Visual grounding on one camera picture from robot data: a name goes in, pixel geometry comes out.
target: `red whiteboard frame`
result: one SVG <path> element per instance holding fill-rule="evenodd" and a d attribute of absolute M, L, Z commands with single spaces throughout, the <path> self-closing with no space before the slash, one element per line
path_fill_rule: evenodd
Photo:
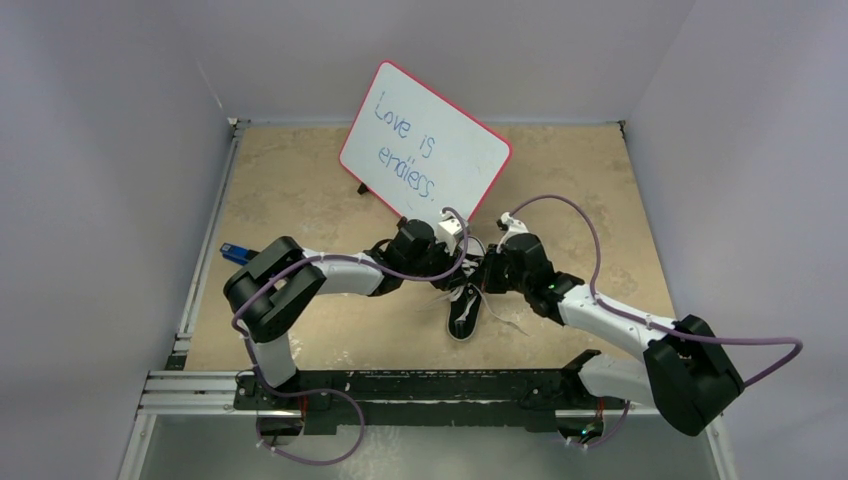
<path fill-rule="evenodd" d="M 486 191 L 485 191 L 485 192 L 483 192 L 483 196 L 482 196 L 482 197 L 480 197 L 480 201 L 479 201 L 479 202 L 477 202 L 477 205 L 475 205 L 475 206 L 474 206 L 474 209 L 473 209 L 473 210 L 471 211 L 471 213 L 468 215 L 468 218 L 466 218 L 466 220 L 470 222 L 470 221 L 471 221 L 471 219 L 473 219 L 473 218 L 474 218 L 474 214 L 476 214 L 476 213 L 477 213 L 477 210 L 480 208 L 480 205 L 483 203 L 483 200 L 485 200 L 485 199 L 486 199 L 486 197 L 487 197 L 487 196 L 489 196 L 489 192 L 492 190 L 492 186 L 495 184 L 495 182 L 498 180 L 498 178 L 500 178 L 501 173 L 503 173 L 503 169 L 504 169 L 504 168 L 506 168 L 506 165 L 509 163 L 510 159 L 512 159 L 512 144 L 511 144 L 511 143 L 509 143 L 509 141 L 508 141 L 506 138 L 504 138 L 502 135 L 500 135 L 499 133 L 495 132 L 494 130 L 492 130 L 491 128 L 489 128 L 489 127 L 488 127 L 488 126 L 486 126 L 485 124 L 483 124 L 483 122 L 481 122 L 480 120 L 477 120 L 477 118 L 475 118 L 473 115 L 471 115 L 470 113 L 468 113 L 468 112 L 466 112 L 465 110 L 463 110 L 463 109 L 462 109 L 459 105 L 457 105 L 457 104 L 453 103 L 452 101 L 448 100 L 447 98 L 445 98 L 445 96 L 444 96 L 444 95 L 442 95 L 441 93 L 439 93 L 439 92 L 437 92 L 437 91 L 433 90 L 432 88 L 430 88 L 430 86 L 429 86 L 429 85 L 427 85 L 426 83 L 422 82 L 422 81 L 421 81 L 421 80 L 419 80 L 419 79 L 418 79 L 415 75 L 413 75 L 413 74 L 409 73 L 406 69 L 404 69 L 404 68 L 403 68 L 403 67 L 401 67 L 400 65 L 398 65 L 398 64 L 396 64 L 396 63 L 394 63 L 394 62 L 393 62 L 393 61 L 391 61 L 391 60 L 383 60 L 382 62 L 380 62 L 380 65 L 378 65 L 378 66 L 377 66 L 377 70 L 375 70 L 375 71 L 374 71 L 374 76 L 373 76 L 373 77 L 371 77 L 371 83 L 369 83 L 369 84 L 368 84 L 368 88 L 365 90 L 365 95 L 363 95 L 363 96 L 362 96 L 362 102 L 359 104 L 359 111 L 357 111 L 357 112 L 356 112 L 356 117 L 354 117 L 354 119 L 353 119 L 353 123 L 351 123 L 351 124 L 350 124 L 350 129 L 348 129 L 348 131 L 347 131 L 347 135 L 345 135 L 345 141 L 344 141 L 344 143 L 342 143 L 342 148 L 341 148 L 341 150 L 339 150 L 339 165 L 341 165 L 341 166 L 342 166 L 342 168 L 344 168 L 345 170 L 347 170 L 347 173 L 349 173 L 349 174 L 350 174 L 353 178 L 357 179 L 357 180 L 359 181 L 359 183 L 361 183 L 361 184 L 363 184 L 363 185 L 365 184 L 365 182 L 363 182 L 361 178 L 357 177 L 355 173 L 353 173 L 353 172 L 352 172 L 349 168 L 347 168 L 347 166 L 346 166 L 344 163 L 342 163 L 342 152 L 344 151 L 344 147 L 345 147 L 345 146 L 347 146 L 347 140 L 348 140 L 348 138 L 350 138 L 350 132 L 352 132 L 352 131 L 353 131 L 353 126 L 354 126 L 354 125 L 356 125 L 356 121 L 357 121 L 357 120 L 359 120 L 359 115 L 362 113 L 362 107 L 364 107 L 364 106 L 365 106 L 365 100 L 368 98 L 368 92 L 370 92 L 370 91 L 371 91 L 371 87 L 373 87 L 373 86 L 374 86 L 374 81 L 377 79 L 377 74 L 380 72 L 380 67 L 382 67 L 384 64 L 389 64 L 389 65 L 391 65 L 391 66 L 393 66 L 393 67 L 397 68 L 397 69 L 398 69 L 398 70 L 400 70 L 400 71 L 401 71 L 404 75 L 406 75 L 407 77 L 411 78 L 412 80 L 414 80 L 415 82 L 417 82 L 417 83 L 418 83 L 419 85 L 421 85 L 422 87 L 424 87 L 424 88 L 426 88 L 427 90 L 429 90 L 429 91 L 430 91 L 433 95 L 435 95 L 435 96 L 439 97 L 439 98 L 440 98 L 443 102 L 447 103 L 448 105 L 450 105 L 451 107 L 453 107 L 454 109 L 456 109 L 459 113 L 461 113 L 461 114 L 465 115 L 465 116 L 466 116 L 466 117 L 468 117 L 471 121 L 473 121 L 473 122 L 474 122 L 474 123 L 476 123 L 477 125 L 480 125 L 481 127 L 483 127 L 483 129 L 484 129 L 484 130 L 486 130 L 487 132 L 491 133 L 492 135 L 494 135 L 495 137 L 497 137 L 499 140 L 501 140 L 502 142 L 504 142 L 504 143 L 506 144 L 507 149 L 509 150 L 509 153 L 508 153 L 508 154 L 507 154 L 507 156 L 506 156 L 506 160 L 504 160 L 503 165 L 501 165 L 501 168 L 500 168 L 500 169 L 498 169 L 498 172 L 495 174 L 494 178 L 492 178 L 492 182 L 489 184 L 489 186 L 488 186 L 488 187 L 486 187 Z M 370 193 L 372 193 L 375 197 L 379 198 L 381 202 L 385 203 L 385 204 L 386 204 L 386 206 L 387 206 L 387 207 L 389 207 L 389 209 L 391 209 L 391 211 L 395 212 L 395 214 L 397 214 L 398 216 L 403 216 L 403 214 L 401 214 L 400 212 L 398 212 L 397 210 L 395 210 L 395 208 L 394 208 L 394 207 L 392 207 L 392 206 L 389 204 L 389 202 L 387 202 L 387 201 L 386 201 L 383 197 L 381 197 L 380 195 L 378 195 L 376 192 L 372 192 L 371 190 L 368 190 L 368 191 L 369 191 Z"/>

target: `white enclosure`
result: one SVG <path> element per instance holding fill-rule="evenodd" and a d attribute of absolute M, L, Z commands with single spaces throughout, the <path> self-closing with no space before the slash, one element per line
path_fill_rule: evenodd
<path fill-rule="evenodd" d="M 844 476 L 846 32 L 842 0 L 4 0 L 0 478 L 116 476 L 226 118 L 350 121 L 387 58 L 483 121 L 626 120 L 678 313 L 806 343 L 727 411 L 740 476 Z"/>

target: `black mounting plate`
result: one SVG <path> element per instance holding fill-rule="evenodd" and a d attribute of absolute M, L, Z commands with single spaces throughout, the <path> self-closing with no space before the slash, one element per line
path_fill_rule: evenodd
<path fill-rule="evenodd" d="M 281 390 L 294 392 L 332 388 L 350 395 L 362 408 L 368 425 L 510 426 L 529 432 L 558 430 L 557 410 L 594 412 L 598 399 L 573 382 L 573 370 L 301 370 Z M 236 410 L 298 410 L 297 398 L 278 398 L 258 385 L 252 375 L 238 378 Z M 606 408 L 624 405 L 604 399 Z M 359 418 L 336 395 L 308 396 L 308 435 L 332 435 L 338 425 L 358 425 Z"/>

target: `white wall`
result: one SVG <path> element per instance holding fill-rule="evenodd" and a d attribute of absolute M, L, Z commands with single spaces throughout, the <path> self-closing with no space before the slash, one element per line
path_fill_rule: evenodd
<path fill-rule="evenodd" d="M 0 478 L 115 478 L 227 148 L 148 2 L 0 5 Z"/>
<path fill-rule="evenodd" d="M 700 0 L 630 119 L 678 313 L 806 342 L 727 411 L 744 479 L 848 471 L 845 45 L 844 1 Z M 774 348 L 731 354 L 747 377 Z"/>
<path fill-rule="evenodd" d="M 694 0 L 179 0 L 229 116 L 350 120 L 397 61 L 487 120 L 617 121 Z"/>

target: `black sneaker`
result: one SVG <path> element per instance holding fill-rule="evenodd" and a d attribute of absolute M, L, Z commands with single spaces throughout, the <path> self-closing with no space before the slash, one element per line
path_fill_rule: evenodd
<path fill-rule="evenodd" d="M 464 342 L 474 335 L 480 303 L 480 294 L 470 286 L 463 288 L 459 298 L 451 302 L 447 330 L 452 339 Z"/>

